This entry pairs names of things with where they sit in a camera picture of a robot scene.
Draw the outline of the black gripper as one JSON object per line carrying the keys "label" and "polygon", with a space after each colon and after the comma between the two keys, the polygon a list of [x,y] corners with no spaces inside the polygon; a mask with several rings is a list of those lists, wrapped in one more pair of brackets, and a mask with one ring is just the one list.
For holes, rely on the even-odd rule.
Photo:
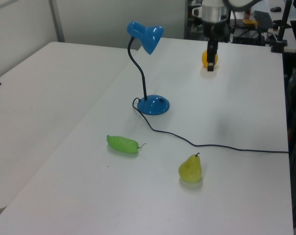
{"label": "black gripper", "polygon": [[214,70],[214,65],[218,60],[218,42],[228,43],[230,40],[230,34],[232,27],[226,22],[210,23],[203,22],[203,34],[206,38],[215,40],[213,43],[208,41],[207,45],[207,62],[208,71]]}

